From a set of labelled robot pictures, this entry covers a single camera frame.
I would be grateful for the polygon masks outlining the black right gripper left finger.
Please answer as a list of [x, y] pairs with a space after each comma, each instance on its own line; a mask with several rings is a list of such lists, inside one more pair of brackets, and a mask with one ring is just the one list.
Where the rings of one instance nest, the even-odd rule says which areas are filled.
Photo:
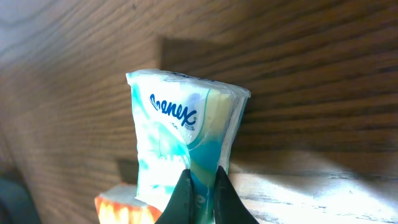
[[193, 224], [194, 190], [190, 170], [182, 171], [172, 196], [155, 224]]

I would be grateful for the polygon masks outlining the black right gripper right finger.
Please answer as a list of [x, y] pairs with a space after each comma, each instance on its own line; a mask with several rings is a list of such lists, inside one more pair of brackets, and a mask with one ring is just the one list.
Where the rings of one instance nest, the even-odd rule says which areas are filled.
[[216, 224], [259, 224], [242, 203], [222, 166], [216, 172], [214, 190]]

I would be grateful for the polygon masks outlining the orange tissue pack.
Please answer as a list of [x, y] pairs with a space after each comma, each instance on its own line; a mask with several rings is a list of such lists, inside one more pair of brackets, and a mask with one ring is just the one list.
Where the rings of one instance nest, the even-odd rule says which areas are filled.
[[101, 224], [154, 224], [162, 212], [136, 198], [135, 185], [119, 184], [95, 197]]

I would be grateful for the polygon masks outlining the green tissue pack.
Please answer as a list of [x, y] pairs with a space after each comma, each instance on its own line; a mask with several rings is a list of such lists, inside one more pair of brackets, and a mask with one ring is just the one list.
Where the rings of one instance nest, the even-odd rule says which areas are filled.
[[228, 169], [249, 90], [182, 73], [128, 73], [139, 172], [136, 196], [164, 210], [180, 174], [193, 180], [195, 223], [213, 223], [219, 167]]

